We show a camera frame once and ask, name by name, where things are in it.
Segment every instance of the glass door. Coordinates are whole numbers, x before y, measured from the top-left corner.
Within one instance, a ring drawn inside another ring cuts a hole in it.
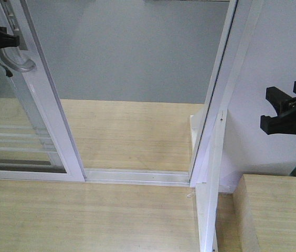
[[[0,178],[84,181],[80,157],[42,50],[18,1],[0,1],[0,26],[19,36],[0,49]]]

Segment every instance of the wooden block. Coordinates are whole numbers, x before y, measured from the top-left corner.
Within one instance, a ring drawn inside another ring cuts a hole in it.
[[[241,252],[232,194],[218,196],[216,233],[219,252]]]
[[[296,177],[245,174],[234,202],[242,251],[296,251]]]

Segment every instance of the wooden platform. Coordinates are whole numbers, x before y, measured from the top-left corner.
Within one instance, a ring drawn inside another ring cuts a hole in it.
[[[234,202],[243,252],[296,251],[296,177],[245,174]]]
[[[61,100],[85,168],[188,171],[202,104]]]
[[[0,251],[196,252],[191,192],[0,180]]]

